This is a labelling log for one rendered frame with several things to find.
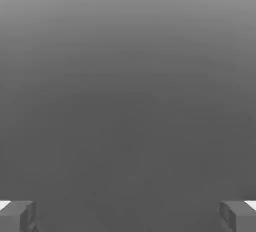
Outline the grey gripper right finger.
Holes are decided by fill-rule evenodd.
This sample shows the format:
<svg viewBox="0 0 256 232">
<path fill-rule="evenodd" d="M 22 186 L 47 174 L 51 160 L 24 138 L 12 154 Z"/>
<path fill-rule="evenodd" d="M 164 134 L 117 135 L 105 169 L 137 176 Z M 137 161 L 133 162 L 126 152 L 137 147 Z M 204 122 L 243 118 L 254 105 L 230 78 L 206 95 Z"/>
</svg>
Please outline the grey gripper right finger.
<svg viewBox="0 0 256 232">
<path fill-rule="evenodd" d="M 256 232 L 256 200 L 221 201 L 218 211 L 224 232 Z"/>
</svg>

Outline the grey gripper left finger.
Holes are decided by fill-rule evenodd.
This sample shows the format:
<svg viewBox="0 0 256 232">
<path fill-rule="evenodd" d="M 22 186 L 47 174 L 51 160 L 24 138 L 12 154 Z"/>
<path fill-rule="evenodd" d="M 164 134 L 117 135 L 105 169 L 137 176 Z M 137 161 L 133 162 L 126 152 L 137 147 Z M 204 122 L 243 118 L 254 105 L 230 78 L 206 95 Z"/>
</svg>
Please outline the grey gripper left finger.
<svg viewBox="0 0 256 232">
<path fill-rule="evenodd" d="M 36 208 L 32 200 L 0 200 L 0 232 L 38 232 Z"/>
</svg>

